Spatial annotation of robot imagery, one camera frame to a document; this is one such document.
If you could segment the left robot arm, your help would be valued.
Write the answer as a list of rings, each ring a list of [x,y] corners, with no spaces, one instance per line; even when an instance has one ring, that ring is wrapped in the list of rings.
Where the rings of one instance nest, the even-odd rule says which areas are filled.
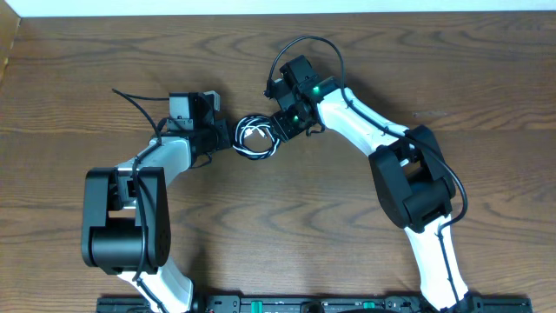
[[[131,284],[138,297],[100,297],[99,312],[203,312],[205,296],[170,255],[167,191],[200,156],[230,148],[228,124],[215,114],[215,91],[175,92],[169,114],[152,123],[148,146],[114,167],[96,167],[85,178],[83,261]]]

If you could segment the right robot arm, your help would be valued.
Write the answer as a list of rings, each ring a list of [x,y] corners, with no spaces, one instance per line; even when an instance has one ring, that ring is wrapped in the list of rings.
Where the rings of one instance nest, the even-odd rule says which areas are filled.
[[[450,227],[452,200],[464,188],[446,164],[433,132],[394,123],[364,104],[342,77],[320,77],[298,56],[264,94],[280,106],[271,118],[287,141],[314,125],[345,137],[367,156],[379,204],[405,231],[420,272],[420,291],[438,311],[458,307],[468,287],[460,275]]]

